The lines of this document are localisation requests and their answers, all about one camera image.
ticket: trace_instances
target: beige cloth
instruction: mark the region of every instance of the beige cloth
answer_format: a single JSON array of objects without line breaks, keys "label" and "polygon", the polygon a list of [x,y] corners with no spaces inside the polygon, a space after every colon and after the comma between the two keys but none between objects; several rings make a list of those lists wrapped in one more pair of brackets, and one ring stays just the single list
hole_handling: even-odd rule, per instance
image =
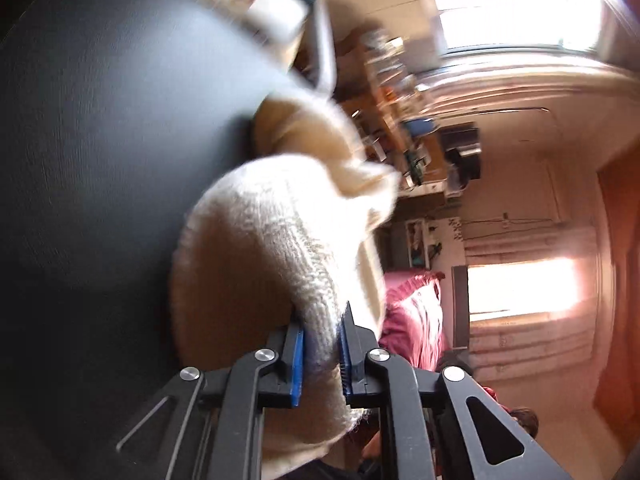
[{"label": "beige cloth", "polygon": [[398,175],[364,162],[351,121],[308,92],[269,97],[255,117],[259,155],[191,212],[171,296],[184,365],[226,367],[288,323],[305,327],[300,406],[266,413],[262,478],[324,456],[360,416],[345,405],[337,326],[346,301],[380,334],[384,287],[370,233],[391,214]]}]

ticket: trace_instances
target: silver screw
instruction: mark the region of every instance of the silver screw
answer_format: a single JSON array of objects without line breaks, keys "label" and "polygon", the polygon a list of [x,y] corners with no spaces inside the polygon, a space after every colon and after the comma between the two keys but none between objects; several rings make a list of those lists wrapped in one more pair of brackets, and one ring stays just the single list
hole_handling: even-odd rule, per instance
[{"label": "silver screw", "polygon": [[194,381],[200,376],[200,370],[194,366],[187,366],[180,370],[180,378],[183,381]]},{"label": "silver screw", "polygon": [[371,357],[374,361],[382,362],[386,361],[391,357],[389,352],[387,352],[384,348],[374,348],[369,351],[369,357]]},{"label": "silver screw", "polygon": [[261,348],[255,353],[255,358],[258,359],[258,361],[271,361],[275,359],[275,357],[276,352],[270,348]]},{"label": "silver screw", "polygon": [[445,379],[457,383],[465,378],[465,371],[457,366],[447,366],[442,372]]}]

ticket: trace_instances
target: bed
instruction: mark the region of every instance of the bed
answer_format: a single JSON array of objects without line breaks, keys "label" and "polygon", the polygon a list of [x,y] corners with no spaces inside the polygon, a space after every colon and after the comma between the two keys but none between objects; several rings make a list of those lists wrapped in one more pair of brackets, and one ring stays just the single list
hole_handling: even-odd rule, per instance
[{"label": "bed", "polygon": [[385,273],[386,313],[380,346],[412,366],[435,370],[449,347],[442,331],[441,272],[424,269]]}]

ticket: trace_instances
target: window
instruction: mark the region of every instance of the window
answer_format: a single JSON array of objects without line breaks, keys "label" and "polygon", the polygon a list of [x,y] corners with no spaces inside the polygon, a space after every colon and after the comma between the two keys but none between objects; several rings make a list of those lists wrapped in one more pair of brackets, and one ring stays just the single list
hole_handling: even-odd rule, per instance
[{"label": "window", "polygon": [[468,290],[471,321],[556,312],[578,303],[569,258],[469,267]]},{"label": "window", "polygon": [[596,47],[602,0],[435,0],[447,48]]}]

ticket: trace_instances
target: curtain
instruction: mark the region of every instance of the curtain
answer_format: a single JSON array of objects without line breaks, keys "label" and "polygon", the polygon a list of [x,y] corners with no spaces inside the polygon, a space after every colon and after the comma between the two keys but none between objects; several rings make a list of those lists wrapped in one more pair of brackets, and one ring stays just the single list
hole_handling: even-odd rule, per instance
[{"label": "curtain", "polygon": [[[471,322],[469,352],[476,380],[495,381],[549,372],[591,358],[598,306],[598,260],[593,227],[540,231],[465,241],[469,265],[570,258],[577,296],[564,310]],[[553,290],[541,280],[541,301]]]},{"label": "curtain", "polygon": [[514,264],[549,258],[596,255],[592,226],[555,226],[465,240],[467,265]]},{"label": "curtain", "polygon": [[598,172],[615,266],[613,334],[595,406],[626,451],[640,438],[640,144]]}]

